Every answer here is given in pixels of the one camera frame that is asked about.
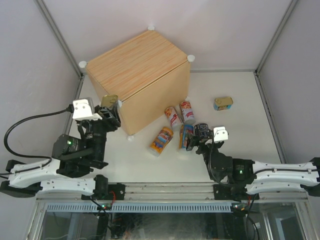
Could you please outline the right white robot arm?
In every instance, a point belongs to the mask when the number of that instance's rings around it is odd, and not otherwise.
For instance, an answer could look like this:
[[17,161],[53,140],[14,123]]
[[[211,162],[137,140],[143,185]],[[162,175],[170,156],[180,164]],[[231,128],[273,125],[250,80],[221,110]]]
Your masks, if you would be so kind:
[[271,164],[257,160],[233,158],[220,152],[227,141],[226,132],[210,132],[207,136],[190,136],[186,149],[197,147],[209,178],[229,190],[237,200],[264,192],[298,191],[309,196],[320,195],[320,159],[305,163]]

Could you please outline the gold rectangular tin can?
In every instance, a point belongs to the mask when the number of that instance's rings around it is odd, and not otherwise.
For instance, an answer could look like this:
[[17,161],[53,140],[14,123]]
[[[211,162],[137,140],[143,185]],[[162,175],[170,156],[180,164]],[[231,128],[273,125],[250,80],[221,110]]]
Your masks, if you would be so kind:
[[100,106],[103,108],[112,109],[117,104],[118,104],[118,96],[116,94],[113,94],[113,95],[103,96],[101,103],[100,103]]

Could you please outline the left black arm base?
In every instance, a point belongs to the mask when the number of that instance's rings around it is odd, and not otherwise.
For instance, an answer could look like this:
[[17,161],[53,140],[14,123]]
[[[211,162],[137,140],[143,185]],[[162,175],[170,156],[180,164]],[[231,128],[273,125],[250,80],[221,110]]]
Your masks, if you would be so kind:
[[93,195],[81,195],[81,200],[124,200],[126,192],[126,186],[122,183],[109,184],[107,188],[95,189]]

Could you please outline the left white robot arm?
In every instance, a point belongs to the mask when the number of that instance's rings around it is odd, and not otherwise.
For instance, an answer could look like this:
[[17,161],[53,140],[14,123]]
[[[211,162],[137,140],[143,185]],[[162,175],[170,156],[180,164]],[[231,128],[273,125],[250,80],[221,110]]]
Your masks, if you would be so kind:
[[63,110],[27,117],[12,125],[5,133],[3,143],[17,157],[32,159],[33,155],[13,151],[9,147],[9,135],[18,125],[33,119],[71,113],[80,138],[60,135],[53,145],[52,155],[39,155],[38,162],[26,164],[9,160],[6,172],[0,175],[4,178],[0,184],[1,193],[15,198],[32,198],[37,193],[66,192],[81,194],[84,199],[106,199],[110,193],[108,178],[101,174],[88,175],[108,165],[104,160],[107,134],[121,126],[118,106],[118,100],[92,106],[89,99],[84,98],[73,101]]

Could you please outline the dark navy cylindrical can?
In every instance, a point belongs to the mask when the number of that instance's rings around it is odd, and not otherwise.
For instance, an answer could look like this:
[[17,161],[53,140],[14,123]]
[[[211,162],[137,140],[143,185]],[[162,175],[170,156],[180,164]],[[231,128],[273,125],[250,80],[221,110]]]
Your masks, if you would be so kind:
[[198,123],[194,126],[194,135],[199,141],[206,142],[210,139],[211,130],[207,123]]

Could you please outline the orange yellow cylindrical can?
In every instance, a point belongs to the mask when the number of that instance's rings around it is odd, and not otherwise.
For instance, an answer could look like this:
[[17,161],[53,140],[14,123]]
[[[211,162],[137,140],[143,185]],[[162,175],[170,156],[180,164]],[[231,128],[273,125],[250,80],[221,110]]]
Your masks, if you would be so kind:
[[156,157],[160,156],[166,146],[172,140],[173,135],[174,132],[170,128],[163,127],[149,145],[149,150],[151,153]]

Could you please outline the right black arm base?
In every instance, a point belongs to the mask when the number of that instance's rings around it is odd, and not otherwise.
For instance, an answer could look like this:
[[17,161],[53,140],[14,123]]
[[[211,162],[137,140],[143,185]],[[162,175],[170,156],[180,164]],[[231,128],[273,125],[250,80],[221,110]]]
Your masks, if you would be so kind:
[[213,194],[215,200],[232,200],[241,202],[244,200],[259,200],[259,194],[248,194],[244,188],[227,187],[221,184],[213,185]]

